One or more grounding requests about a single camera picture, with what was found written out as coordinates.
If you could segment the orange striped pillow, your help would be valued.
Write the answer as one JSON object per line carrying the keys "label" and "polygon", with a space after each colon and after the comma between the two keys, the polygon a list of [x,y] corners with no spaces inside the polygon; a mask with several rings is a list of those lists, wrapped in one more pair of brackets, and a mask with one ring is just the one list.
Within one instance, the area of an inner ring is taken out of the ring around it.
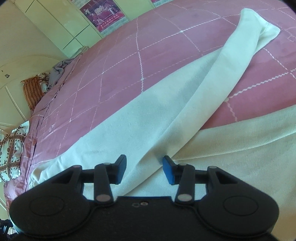
{"label": "orange striped pillow", "polygon": [[34,76],[21,81],[23,93],[30,111],[34,111],[36,105],[45,95],[41,88],[42,79]]}

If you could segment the grey crumpled cloth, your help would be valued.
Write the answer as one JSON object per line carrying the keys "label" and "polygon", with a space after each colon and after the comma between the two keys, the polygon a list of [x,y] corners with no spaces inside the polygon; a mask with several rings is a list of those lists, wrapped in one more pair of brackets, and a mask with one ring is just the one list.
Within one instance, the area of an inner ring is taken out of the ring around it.
{"label": "grey crumpled cloth", "polygon": [[47,89],[46,89],[47,91],[49,91],[58,82],[58,80],[63,75],[65,68],[73,60],[74,60],[74,58],[62,60],[52,67],[52,69],[49,73],[48,85],[47,85]]}

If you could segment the white sweatpants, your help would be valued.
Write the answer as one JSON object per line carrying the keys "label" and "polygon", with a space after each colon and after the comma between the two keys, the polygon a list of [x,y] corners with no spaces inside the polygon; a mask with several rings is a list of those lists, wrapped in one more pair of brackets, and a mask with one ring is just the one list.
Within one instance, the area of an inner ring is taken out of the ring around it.
{"label": "white sweatpants", "polygon": [[34,169],[29,188],[73,165],[91,169],[127,157],[114,197],[171,196],[162,159],[203,168],[217,165],[267,193],[282,212],[295,210],[295,107],[203,130],[226,101],[252,57],[275,43],[280,29],[251,9],[225,45],[149,88],[81,137],[65,153]]}

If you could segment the pink checked bedspread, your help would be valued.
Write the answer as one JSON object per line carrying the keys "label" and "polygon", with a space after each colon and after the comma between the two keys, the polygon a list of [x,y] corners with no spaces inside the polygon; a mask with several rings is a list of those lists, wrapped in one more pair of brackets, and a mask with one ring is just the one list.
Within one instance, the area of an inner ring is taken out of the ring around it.
{"label": "pink checked bedspread", "polygon": [[67,151],[125,104],[188,63],[221,48],[242,9],[280,29],[204,128],[295,104],[295,13],[279,1],[171,1],[123,25],[78,56],[30,118],[21,174],[4,185],[11,203],[32,171]]}

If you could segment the lower left purple poster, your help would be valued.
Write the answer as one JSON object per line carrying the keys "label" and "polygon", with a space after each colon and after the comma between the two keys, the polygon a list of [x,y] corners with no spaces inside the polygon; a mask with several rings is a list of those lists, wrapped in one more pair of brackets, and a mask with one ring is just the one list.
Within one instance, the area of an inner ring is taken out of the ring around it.
{"label": "lower left purple poster", "polygon": [[79,9],[101,33],[125,17],[116,2],[112,0],[86,1]]}

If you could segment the cream wardrobe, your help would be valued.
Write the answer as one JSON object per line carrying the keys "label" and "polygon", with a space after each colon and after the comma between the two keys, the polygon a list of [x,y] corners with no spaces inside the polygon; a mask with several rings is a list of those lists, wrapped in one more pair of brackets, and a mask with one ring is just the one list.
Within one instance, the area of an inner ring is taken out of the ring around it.
{"label": "cream wardrobe", "polygon": [[166,1],[115,1],[125,17],[99,32],[79,9],[86,1],[27,0],[13,3],[68,58],[92,47],[122,25]]}

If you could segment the cream wooden headboard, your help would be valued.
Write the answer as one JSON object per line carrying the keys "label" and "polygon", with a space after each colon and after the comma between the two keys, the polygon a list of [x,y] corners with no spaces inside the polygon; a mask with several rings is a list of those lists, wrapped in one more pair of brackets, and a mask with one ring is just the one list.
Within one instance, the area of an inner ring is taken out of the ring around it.
{"label": "cream wooden headboard", "polygon": [[21,81],[48,72],[58,62],[49,56],[32,55],[1,66],[1,130],[10,133],[31,117]]}

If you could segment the white brown patterned pillow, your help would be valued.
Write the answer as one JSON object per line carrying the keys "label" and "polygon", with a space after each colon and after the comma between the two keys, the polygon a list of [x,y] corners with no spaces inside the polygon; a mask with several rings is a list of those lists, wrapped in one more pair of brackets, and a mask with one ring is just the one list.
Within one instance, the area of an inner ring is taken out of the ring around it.
{"label": "white brown patterned pillow", "polygon": [[1,182],[8,182],[20,176],[23,143],[29,128],[30,122],[26,121],[10,133],[1,129]]}

